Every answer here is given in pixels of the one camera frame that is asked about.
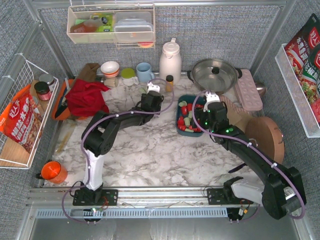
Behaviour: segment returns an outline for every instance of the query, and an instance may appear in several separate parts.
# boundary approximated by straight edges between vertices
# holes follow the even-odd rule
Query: cooking pot
[[[210,58],[197,62],[192,71],[187,71],[187,75],[202,90],[222,95],[236,84],[242,72],[224,60]]]

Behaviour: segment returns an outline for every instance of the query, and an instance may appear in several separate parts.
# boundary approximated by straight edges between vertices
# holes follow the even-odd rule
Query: red cloth
[[[110,88],[103,83],[86,82],[77,79],[65,98],[70,112],[78,117],[89,117],[102,110],[109,113],[109,108],[105,104],[101,91],[108,91]]]

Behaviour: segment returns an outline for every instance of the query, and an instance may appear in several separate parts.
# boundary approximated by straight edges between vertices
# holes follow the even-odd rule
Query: white thermos
[[[162,48],[159,64],[160,78],[166,80],[168,75],[172,75],[173,84],[176,84],[181,77],[181,64],[180,46],[176,43],[176,39],[172,38]]]

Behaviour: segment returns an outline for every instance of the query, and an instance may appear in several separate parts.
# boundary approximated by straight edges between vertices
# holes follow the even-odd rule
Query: blue mug
[[[141,83],[146,83],[155,78],[151,65],[147,62],[141,62],[136,66],[136,75]]]

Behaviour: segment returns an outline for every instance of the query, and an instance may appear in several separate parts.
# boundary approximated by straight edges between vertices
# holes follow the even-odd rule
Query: orange container
[[[41,176],[45,180],[48,180],[54,184],[61,184],[64,180],[66,180],[67,175],[68,172],[65,167],[57,161],[50,161],[46,163],[41,170]]]

